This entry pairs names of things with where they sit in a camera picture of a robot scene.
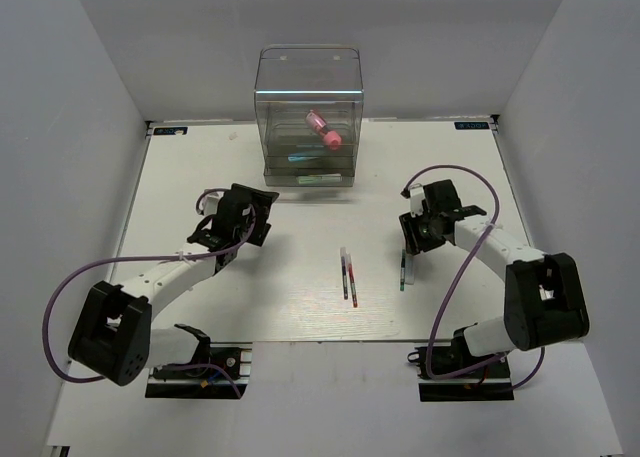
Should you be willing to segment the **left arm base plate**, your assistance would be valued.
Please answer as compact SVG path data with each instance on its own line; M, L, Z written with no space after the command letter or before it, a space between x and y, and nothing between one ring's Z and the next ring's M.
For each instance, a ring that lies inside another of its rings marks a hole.
M147 379L147 399L237 400L247 390L252 365L252 343L211 344L187 370L154 368Z

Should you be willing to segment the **clear plastic drawer organizer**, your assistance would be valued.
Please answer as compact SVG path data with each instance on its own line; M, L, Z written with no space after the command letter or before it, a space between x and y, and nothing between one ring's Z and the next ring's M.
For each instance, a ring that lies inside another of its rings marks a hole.
M359 50L328 44L264 48L254 109L272 187L351 187L364 108Z

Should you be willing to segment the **orange capped highlighter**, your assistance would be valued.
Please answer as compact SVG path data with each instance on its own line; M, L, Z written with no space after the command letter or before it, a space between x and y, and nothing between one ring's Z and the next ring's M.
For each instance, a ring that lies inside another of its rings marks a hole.
M415 265L414 256L406 253L404 264L404 283L406 285L413 285L415 281Z

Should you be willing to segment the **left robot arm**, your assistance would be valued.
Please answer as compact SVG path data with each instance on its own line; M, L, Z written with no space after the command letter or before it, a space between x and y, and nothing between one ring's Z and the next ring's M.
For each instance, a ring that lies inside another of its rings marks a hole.
M201 219L182 248L148 257L152 268L122 283L91 287L68 345L70 359L119 386L146 368L177 365L191 376L205 373L212 355L203 345L207 335L184 324L152 324L171 303L231 264L242 246L263 245L278 197L237 183L206 192L196 204Z

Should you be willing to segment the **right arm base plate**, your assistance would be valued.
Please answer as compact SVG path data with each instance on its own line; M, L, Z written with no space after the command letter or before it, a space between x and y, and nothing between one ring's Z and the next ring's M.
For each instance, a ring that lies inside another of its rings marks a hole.
M500 361L453 379L434 380L427 374L427 347L416 347L407 363L418 371L419 399L423 403L512 401L511 371L508 361Z

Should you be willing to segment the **blue eraser stick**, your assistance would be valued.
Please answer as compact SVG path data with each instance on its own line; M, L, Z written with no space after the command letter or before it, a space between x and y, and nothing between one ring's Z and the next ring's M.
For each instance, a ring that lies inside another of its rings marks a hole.
M324 157L323 153L296 153L287 157L290 163L310 162Z

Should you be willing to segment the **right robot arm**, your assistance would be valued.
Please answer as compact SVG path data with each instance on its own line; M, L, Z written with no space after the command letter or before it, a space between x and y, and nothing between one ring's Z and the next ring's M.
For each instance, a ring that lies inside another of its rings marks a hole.
M407 252L417 256L445 244L467 251L504 284L500 316L454 332L441 378L472 376L514 350L579 339L590 330L575 260L548 254L500 228L476 205L462 204L450 180L411 185L402 192L409 212L399 220Z

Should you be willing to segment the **pink capped clip jar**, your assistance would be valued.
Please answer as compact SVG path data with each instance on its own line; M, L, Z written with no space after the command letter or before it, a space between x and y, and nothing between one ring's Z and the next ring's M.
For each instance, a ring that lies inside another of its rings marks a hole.
M341 135L333 130L326 120L315 110L310 110L305 117L307 126L318 136L330 150L338 150L342 145Z

